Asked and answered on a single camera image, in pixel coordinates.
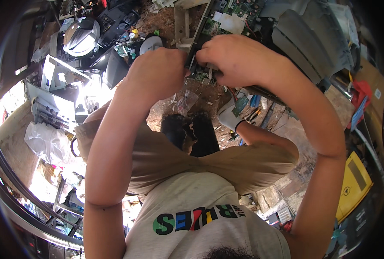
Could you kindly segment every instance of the red wire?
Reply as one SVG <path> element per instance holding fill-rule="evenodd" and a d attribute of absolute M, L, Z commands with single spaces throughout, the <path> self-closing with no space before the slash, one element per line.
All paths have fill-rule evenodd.
<path fill-rule="evenodd" d="M 257 38 L 257 36 L 255 35 L 255 33 L 251 30 L 250 26 L 248 25 L 247 21 L 245 21 L 245 24 L 247 25 L 248 29 L 254 34 L 254 37 Z"/>

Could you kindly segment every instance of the dirt floor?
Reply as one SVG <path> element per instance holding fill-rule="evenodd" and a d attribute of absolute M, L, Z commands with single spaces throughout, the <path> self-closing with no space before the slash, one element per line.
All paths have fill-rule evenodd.
<path fill-rule="evenodd" d="M 149 7 L 151 7 L 152 5 L 153 3 L 151 1 L 143 1 L 143 9 L 141 11 L 142 19 L 137 23 L 136 28 L 146 34 L 153 33 L 156 29 L 159 29 L 160 36 L 166 39 L 166 42 L 164 42 L 165 46 L 168 48 L 174 48 L 174 8 L 161 8 L 159 9 L 158 13 L 151 13 L 148 10 Z M 189 10 L 189 27 L 191 36 L 195 33 L 197 29 L 204 8 L 204 6 L 197 6 Z M 239 145 L 239 143 L 241 142 L 241 138 L 238 137 L 235 140 L 229 141 L 229 139 L 231 139 L 231 131 L 228 128 L 222 126 L 217 119 L 216 113 L 219 108 L 231 99 L 231 95 L 229 93 L 225 93 L 224 87 L 218 84 L 216 84 L 215 86 L 202 85 L 201 83 L 193 79 L 186 79 L 184 88 L 179 91 L 176 96 L 159 101 L 152 107 L 147 118 L 147 123 L 149 127 L 153 131 L 160 131 L 160 124 L 163 116 L 179 113 L 177 109 L 177 103 L 181 100 L 182 97 L 184 97 L 185 90 L 190 90 L 191 92 L 198 95 L 199 99 L 196 101 L 195 105 L 192 106 L 189 113 L 194 113 L 197 111 L 205 111 L 208 113 L 214 126 L 215 134 L 218 139 L 220 149 Z M 261 113 L 255 119 L 255 125 L 261 125 L 271 105 L 272 101 L 268 100 L 267 108 L 263 109 L 262 103 L 260 102 L 259 108 L 261 110 Z M 256 108 L 252 108 L 247 105 L 242 111 L 241 117 L 245 118 L 254 109 Z M 279 105 L 275 106 L 273 115 L 271 116 L 268 122 L 267 129 L 270 130 L 277 124 L 283 112 L 284 107 Z"/>

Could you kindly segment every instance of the label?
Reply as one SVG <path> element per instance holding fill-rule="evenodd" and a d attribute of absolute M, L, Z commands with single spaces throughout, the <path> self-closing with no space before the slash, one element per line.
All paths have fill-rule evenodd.
<path fill-rule="evenodd" d="M 378 98 L 378 100 L 381 98 L 381 95 L 382 95 L 381 91 L 379 91 L 379 89 L 376 88 L 376 90 L 375 90 L 375 96 L 376 96 L 376 98 Z"/>

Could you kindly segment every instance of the hand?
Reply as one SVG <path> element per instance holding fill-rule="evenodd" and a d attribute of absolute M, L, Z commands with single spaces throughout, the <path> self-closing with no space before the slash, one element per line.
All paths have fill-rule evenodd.
<path fill-rule="evenodd" d="M 243 35 L 217 35 L 205 42 L 196 53 L 198 63 L 210 62 L 222 73 L 216 73 L 221 85 L 245 87 L 269 86 L 282 76 L 287 58 Z"/>
<path fill-rule="evenodd" d="M 156 103 L 177 93 L 190 71 L 184 68 L 186 52 L 160 47 L 147 51 L 133 62 L 124 84 Z"/>

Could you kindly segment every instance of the white t-shirt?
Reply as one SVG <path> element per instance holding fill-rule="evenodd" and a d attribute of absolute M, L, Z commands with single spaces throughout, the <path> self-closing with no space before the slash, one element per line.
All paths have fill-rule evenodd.
<path fill-rule="evenodd" d="M 123 258 L 202 258 L 213 248 L 244 248 L 262 259 L 290 258 L 280 231 L 239 205 L 213 173 L 181 173 L 155 187 L 126 237 Z"/>

